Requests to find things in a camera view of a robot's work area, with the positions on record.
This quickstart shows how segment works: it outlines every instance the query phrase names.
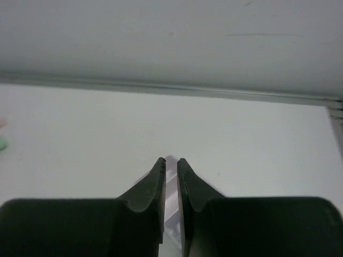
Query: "dark speck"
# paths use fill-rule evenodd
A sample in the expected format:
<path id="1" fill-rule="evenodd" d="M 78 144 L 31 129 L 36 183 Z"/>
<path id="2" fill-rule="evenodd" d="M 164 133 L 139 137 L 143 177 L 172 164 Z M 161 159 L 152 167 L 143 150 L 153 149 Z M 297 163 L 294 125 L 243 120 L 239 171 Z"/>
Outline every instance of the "dark speck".
<path id="1" fill-rule="evenodd" d="M 248 2 L 248 3 L 244 4 L 244 6 L 248 6 L 248 5 L 252 4 L 252 3 L 253 3 L 253 1 Z"/>

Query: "metal frame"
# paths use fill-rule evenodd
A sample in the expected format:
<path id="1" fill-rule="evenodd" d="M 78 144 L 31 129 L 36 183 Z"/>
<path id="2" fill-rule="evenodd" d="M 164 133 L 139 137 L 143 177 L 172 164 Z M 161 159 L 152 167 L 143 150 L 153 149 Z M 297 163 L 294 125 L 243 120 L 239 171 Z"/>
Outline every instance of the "metal frame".
<path id="1" fill-rule="evenodd" d="M 343 119 L 341 119 L 341 117 L 343 117 L 343 111 L 339 110 L 343 108 L 343 104 L 339 97 L 258 92 L 134 81 L 116 81 L 107 79 L 68 78 L 8 72 L 0 73 L 0 83 L 325 106 L 327 107 L 328 115 L 331 117 L 331 124 L 343 159 Z"/>

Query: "white surface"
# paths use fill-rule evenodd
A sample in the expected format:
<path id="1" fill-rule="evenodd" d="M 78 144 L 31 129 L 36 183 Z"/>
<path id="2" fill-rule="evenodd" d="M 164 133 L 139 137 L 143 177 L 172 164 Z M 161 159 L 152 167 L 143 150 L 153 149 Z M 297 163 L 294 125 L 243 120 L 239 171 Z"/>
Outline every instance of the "white surface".
<path id="1" fill-rule="evenodd" d="M 343 97 L 342 0 L 3 0 L 0 72 Z"/>
<path id="2" fill-rule="evenodd" d="M 0 204 L 114 197 L 159 156 L 185 157 L 229 196 L 316 195 L 343 207 L 324 107 L 0 85 Z"/>

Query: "green object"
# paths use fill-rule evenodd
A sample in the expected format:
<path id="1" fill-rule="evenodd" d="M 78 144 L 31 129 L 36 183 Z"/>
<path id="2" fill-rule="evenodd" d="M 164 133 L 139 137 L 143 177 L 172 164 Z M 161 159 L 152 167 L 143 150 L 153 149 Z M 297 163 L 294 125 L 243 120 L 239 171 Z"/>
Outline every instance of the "green object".
<path id="1" fill-rule="evenodd" d="M 9 146 L 9 143 L 7 142 L 6 139 L 0 138 L 0 151 L 4 150 Z"/>

